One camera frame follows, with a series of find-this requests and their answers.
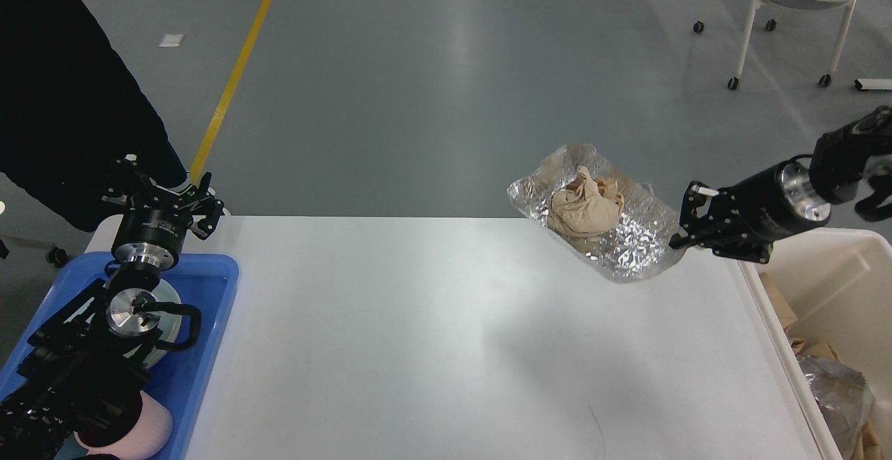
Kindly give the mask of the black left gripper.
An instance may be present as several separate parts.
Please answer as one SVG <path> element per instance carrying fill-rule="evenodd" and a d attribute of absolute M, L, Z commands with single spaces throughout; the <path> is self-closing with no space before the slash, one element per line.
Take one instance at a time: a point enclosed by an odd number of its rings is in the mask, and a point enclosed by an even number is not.
<path fill-rule="evenodd" d="M 118 263 L 145 263 L 159 270 L 172 269 L 180 260 L 188 231 L 198 240 L 208 240 L 225 215 L 225 203 L 210 186 L 211 172 L 204 172 L 198 185 L 186 183 L 172 191 L 167 208 L 152 178 L 139 164 L 137 155 L 125 155 L 111 163 L 102 202 L 124 208 L 120 227 L 111 245 Z"/>

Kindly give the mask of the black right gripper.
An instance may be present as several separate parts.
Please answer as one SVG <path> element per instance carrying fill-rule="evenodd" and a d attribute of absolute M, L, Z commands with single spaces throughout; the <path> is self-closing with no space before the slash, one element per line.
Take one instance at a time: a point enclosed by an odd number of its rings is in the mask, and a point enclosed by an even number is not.
<path fill-rule="evenodd" d="M 768 263 L 775 241 L 825 226 L 831 212 L 808 168 L 791 158 L 730 187 L 691 181 L 679 210 L 679 233 L 669 247 L 707 248 L 714 256 Z"/>

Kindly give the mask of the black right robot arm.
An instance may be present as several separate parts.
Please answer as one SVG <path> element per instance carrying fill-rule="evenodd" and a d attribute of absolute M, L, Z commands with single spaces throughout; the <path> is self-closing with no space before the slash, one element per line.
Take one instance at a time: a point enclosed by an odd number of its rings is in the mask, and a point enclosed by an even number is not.
<path fill-rule="evenodd" d="M 811 154 L 793 156 L 729 187 L 691 181 L 674 250 L 709 248 L 716 256 L 767 263 L 772 247 L 826 226 L 834 206 L 856 198 L 860 183 L 870 195 L 854 209 L 861 219 L 890 218 L 890 107 L 825 133 Z"/>

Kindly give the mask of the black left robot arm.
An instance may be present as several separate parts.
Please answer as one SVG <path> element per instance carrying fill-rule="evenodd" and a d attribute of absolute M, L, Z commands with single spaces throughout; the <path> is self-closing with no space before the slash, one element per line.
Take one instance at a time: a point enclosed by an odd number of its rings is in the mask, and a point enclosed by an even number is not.
<path fill-rule="evenodd" d="M 122 206 L 105 278 L 51 315 L 26 342 L 17 371 L 24 383 L 2 401 L 3 459 L 52 459 L 71 434 L 92 429 L 120 438 L 146 410 L 141 391 L 154 350 L 194 346 L 203 327 L 196 305 L 154 295 L 179 263 L 185 238 L 213 234 L 225 204 L 210 172 L 172 190 L 144 173 L 136 155 L 115 161 L 102 199 Z"/>

